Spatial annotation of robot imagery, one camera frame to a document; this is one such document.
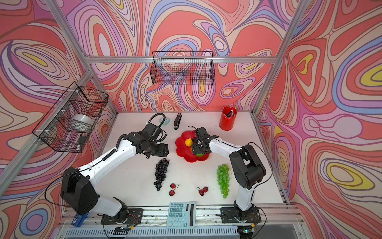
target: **blue object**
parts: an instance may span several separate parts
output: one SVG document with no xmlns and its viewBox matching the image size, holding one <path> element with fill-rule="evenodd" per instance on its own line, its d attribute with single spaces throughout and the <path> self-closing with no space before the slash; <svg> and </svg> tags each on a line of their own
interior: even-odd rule
<svg viewBox="0 0 382 239">
<path fill-rule="evenodd" d="M 171 202 L 168 207 L 166 227 L 169 229 L 194 229 L 195 218 L 195 202 Z"/>
<path fill-rule="evenodd" d="M 161 123 L 163 120 L 163 116 L 159 118 L 159 123 Z M 166 124 L 168 124 L 170 122 L 170 120 L 166 117 L 165 119 L 165 122 L 163 123 L 163 126 L 165 126 Z"/>
<path fill-rule="evenodd" d="M 83 215 L 79 215 L 76 213 L 76 215 L 74 216 L 73 218 L 73 221 L 72 221 L 72 226 L 75 226 L 75 227 L 80 227 L 82 225 L 82 223 L 84 222 L 86 216 L 88 215 L 89 213 L 85 213 Z"/>
</svg>

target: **black wire mesh basket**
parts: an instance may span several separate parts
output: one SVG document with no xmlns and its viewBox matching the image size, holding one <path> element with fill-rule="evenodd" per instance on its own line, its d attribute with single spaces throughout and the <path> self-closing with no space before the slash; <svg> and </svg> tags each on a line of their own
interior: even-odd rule
<svg viewBox="0 0 382 239">
<path fill-rule="evenodd" d="M 92 87 L 77 86 L 48 126 L 37 135 L 37 125 L 33 134 L 54 151 L 81 153 L 108 98 L 107 93 Z"/>
<path fill-rule="evenodd" d="M 212 51 L 154 51 L 150 75 L 153 85 L 213 85 Z"/>
</svg>

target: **white table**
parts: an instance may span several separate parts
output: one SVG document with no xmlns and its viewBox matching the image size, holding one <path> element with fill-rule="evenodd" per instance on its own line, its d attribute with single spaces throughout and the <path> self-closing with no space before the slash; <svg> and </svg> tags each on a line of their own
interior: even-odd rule
<svg viewBox="0 0 382 239">
<path fill-rule="evenodd" d="M 104 153 L 113 148 L 121 134 L 128 134 L 132 131 L 141 131 L 146 122 L 154 113 L 120 113 L 111 129 L 111 134 L 106 143 Z M 167 138 L 163 143 L 168 144 L 169 154 L 166 157 L 170 159 L 170 165 L 167 169 L 166 179 L 162 183 L 162 188 L 157 191 L 153 182 L 155 181 L 155 164 L 160 157 L 151 156 L 146 159 L 143 154 L 135 155 L 126 160 L 119 167 L 109 173 L 95 187 L 95 189 L 109 197 L 117 197 L 128 206 L 168 206 L 173 201 L 195 201 L 197 205 L 224 205 L 233 204 L 236 199 L 239 184 L 234 175 L 230 175 L 229 195 L 223 198 L 220 193 L 220 186 L 217 182 L 217 166 L 227 163 L 231 167 L 229 159 L 211 153 L 206 161 L 197 161 L 188 163 L 184 158 L 176 154 L 175 140 L 180 137 L 189 125 L 195 127 L 205 127 L 210 135 L 218 135 L 223 140 L 236 145 L 245 145 L 248 142 L 255 142 L 261 146 L 256 128 L 253 125 L 250 112 L 238 112 L 235 124 L 231 131 L 223 131 L 219 128 L 221 112 L 187 112 L 182 113 L 182 119 L 178 130 L 174 130 L 174 120 L 177 113 L 165 113 L 170 122 L 162 129 L 167 132 Z M 157 116 L 152 123 L 159 125 Z M 254 146 L 259 155 L 267 174 L 263 181 L 271 175 L 271 169 L 265 155 Z M 168 192 L 170 184 L 179 184 L 175 190 L 175 195 L 170 196 Z M 203 188 L 207 186 L 209 191 L 200 196 L 196 187 Z M 260 185 L 254 194 L 253 203 L 282 203 L 280 192 L 276 182 L 272 178 Z"/>
</svg>

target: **red bowl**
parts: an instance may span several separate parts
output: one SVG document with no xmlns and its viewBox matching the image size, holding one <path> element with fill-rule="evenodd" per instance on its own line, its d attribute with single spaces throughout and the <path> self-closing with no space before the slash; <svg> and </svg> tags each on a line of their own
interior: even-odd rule
<svg viewBox="0 0 382 239">
<path fill-rule="evenodd" d="M 175 145 L 176 145 L 176 154 L 180 157 L 185 158 L 185 160 L 189 163 L 193 163 L 196 161 L 204 161 L 208 158 L 209 154 L 205 154 L 201 157 L 198 157 L 196 155 L 192 154 L 192 147 L 186 146 L 186 139 L 193 139 L 195 138 L 195 131 L 184 131 L 183 134 L 176 139 Z"/>
</svg>

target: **green grapes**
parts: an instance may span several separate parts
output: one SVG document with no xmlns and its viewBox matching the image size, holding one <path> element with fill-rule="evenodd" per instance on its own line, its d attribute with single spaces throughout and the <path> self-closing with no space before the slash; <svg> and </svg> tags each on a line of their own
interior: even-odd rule
<svg viewBox="0 0 382 239">
<path fill-rule="evenodd" d="M 230 182 L 229 170 L 230 168 L 227 164 L 222 164 L 217 167 L 217 182 L 220 186 L 220 192 L 223 194 L 223 198 L 227 198 L 228 192 L 230 191 L 228 189 L 228 183 Z"/>
</svg>

